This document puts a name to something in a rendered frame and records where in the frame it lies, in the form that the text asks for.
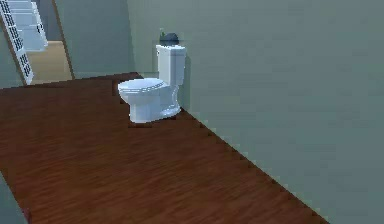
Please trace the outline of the white toilet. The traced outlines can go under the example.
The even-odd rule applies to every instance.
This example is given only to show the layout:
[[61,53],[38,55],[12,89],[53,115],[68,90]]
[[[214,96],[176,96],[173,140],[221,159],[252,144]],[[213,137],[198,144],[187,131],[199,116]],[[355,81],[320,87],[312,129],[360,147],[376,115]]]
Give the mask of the white toilet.
[[158,77],[118,84],[119,96],[129,105],[129,117],[133,123],[169,118],[181,111],[178,91],[184,83],[186,52],[186,48],[180,45],[156,45]]

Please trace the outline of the dark round object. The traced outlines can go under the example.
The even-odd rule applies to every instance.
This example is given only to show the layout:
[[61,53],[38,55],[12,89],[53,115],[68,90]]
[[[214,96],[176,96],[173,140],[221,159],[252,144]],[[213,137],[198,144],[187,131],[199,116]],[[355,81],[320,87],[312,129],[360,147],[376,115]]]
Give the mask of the dark round object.
[[174,46],[179,44],[179,37],[176,33],[162,32],[159,38],[159,44],[161,46]]

